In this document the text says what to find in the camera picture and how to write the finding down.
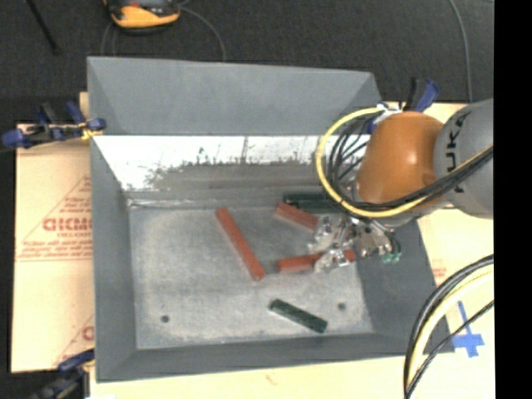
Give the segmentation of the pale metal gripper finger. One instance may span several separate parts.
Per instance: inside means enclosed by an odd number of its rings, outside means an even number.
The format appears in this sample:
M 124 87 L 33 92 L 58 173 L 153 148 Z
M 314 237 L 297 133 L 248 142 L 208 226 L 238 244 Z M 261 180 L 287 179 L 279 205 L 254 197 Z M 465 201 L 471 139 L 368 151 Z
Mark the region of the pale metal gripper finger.
M 346 232 L 343 218 L 323 217 L 318 220 L 308 250 L 311 253 L 323 253 L 329 249 L 340 249 L 345 243 Z
M 347 267 L 350 263 L 343 250 L 329 249 L 313 264 L 313 272 L 330 273 L 335 269 Z

